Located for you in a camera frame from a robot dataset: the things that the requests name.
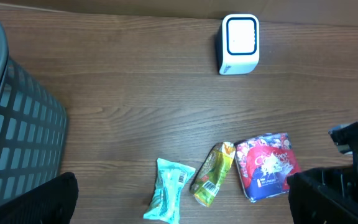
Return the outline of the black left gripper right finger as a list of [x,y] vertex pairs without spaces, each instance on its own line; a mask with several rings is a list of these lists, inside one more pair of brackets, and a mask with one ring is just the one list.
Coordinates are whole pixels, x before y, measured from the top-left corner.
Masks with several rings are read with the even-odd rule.
[[287,181],[294,223],[358,223],[358,213],[352,213],[318,195],[303,177],[303,172],[290,176]]

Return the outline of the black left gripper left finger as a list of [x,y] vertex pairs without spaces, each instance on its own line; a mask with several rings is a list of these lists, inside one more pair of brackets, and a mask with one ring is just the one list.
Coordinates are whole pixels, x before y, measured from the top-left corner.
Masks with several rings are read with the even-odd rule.
[[66,172],[0,206],[0,223],[70,223],[77,199],[78,181]]

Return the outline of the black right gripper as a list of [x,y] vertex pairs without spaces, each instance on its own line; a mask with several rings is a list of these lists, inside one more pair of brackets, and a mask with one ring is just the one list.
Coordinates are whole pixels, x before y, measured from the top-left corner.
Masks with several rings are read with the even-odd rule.
[[352,166],[310,169],[303,177],[324,199],[358,213],[358,170]]

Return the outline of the red purple tissue pack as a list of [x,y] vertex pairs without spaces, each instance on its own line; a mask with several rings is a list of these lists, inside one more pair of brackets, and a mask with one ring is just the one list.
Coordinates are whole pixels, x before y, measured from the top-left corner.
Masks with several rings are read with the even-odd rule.
[[263,134],[234,145],[242,189],[251,202],[288,192],[287,177],[301,171],[287,133]]

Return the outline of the green juice carton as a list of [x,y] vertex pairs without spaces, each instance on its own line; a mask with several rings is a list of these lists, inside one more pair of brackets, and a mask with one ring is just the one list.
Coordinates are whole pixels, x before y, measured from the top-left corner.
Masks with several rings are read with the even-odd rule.
[[236,148],[231,142],[217,143],[198,171],[190,192],[203,206],[209,207],[216,198],[227,173],[231,169]]

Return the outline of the teal snack packet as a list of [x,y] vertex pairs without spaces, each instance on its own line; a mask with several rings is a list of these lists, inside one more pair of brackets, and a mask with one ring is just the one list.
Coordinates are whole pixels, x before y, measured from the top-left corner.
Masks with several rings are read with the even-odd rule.
[[154,195],[143,219],[179,224],[181,191],[195,170],[194,167],[158,158]]

